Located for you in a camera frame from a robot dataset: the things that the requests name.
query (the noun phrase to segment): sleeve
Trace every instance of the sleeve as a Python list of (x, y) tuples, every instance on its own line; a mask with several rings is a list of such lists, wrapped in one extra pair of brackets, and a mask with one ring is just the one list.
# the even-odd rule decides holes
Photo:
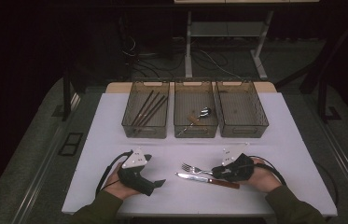
[(110, 223), (116, 217), (116, 213), (122, 204), (121, 199), (102, 190), (92, 204), (80, 208), (72, 215), (70, 223)]
[(274, 189), (266, 196), (266, 200), (274, 210), (279, 224), (326, 223), (318, 210), (300, 201), (286, 186)]

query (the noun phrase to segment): fork tines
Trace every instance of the fork tines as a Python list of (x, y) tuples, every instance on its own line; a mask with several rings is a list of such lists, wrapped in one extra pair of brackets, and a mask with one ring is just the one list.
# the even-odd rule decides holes
[(183, 169), (184, 171), (190, 172), (191, 166), (190, 166), (190, 165), (187, 165), (187, 164), (185, 164), (185, 163), (183, 163), (183, 164), (182, 164), (182, 169)]

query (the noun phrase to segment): clear plastic bin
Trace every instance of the clear plastic bin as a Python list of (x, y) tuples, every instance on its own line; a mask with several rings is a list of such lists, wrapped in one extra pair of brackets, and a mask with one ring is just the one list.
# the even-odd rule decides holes
[(219, 79), (215, 97), (222, 137), (259, 138), (264, 134), (269, 122), (252, 81)]
[[(210, 112), (201, 115), (205, 108)], [(213, 138), (217, 114), (210, 78), (177, 78), (174, 84), (174, 135), (176, 138)]]
[(121, 125), (130, 138), (166, 138), (169, 79), (140, 78), (132, 83)]

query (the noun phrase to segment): floor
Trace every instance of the floor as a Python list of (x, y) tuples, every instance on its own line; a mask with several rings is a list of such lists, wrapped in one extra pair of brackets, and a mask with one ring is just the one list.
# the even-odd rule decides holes
[[(194, 77), (245, 77), (258, 80), (249, 55), (254, 39), (194, 39), (192, 42)], [(318, 55), (323, 40), (269, 40), (260, 55), (268, 81), (276, 83), (304, 67)], [(172, 59), (161, 58), (152, 49), (142, 49), (132, 77), (183, 77), (184, 41), (174, 39)], [(328, 223), (348, 223), (348, 107), (329, 88), (327, 105), (334, 106), (341, 119), (323, 123), (316, 115), (316, 92), (299, 92), (302, 77), (280, 88), (297, 123), (305, 145), (323, 177), (339, 215)], [(23, 137), (15, 155), (0, 179), (0, 223), (68, 223), (61, 212), (66, 191), (77, 166), (82, 146), (92, 123), (104, 87), (89, 87), (75, 94), (73, 112), (62, 121), (62, 81), (46, 95), (38, 113)], [(83, 133), (77, 154), (57, 155), (69, 133)], [(242, 223), (238, 219), (217, 219), (214, 223)], [(275, 223), (273, 218), (267, 223)], [(173, 223), (171, 219), (148, 223)], [(201, 223), (198, 219), (181, 221)], [(134, 219), (132, 223), (141, 223)]]

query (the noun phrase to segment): fork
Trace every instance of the fork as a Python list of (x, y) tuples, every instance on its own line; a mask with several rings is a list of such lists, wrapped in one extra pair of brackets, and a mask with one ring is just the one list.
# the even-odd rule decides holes
[(202, 169), (200, 169), (198, 167), (190, 166), (190, 165), (187, 165), (185, 163), (182, 164), (182, 169), (184, 171), (191, 172), (194, 175), (198, 175), (198, 174), (208, 174), (208, 175), (211, 175), (212, 174), (212, 171), (204, 171), (204, 170), (202, 170)]

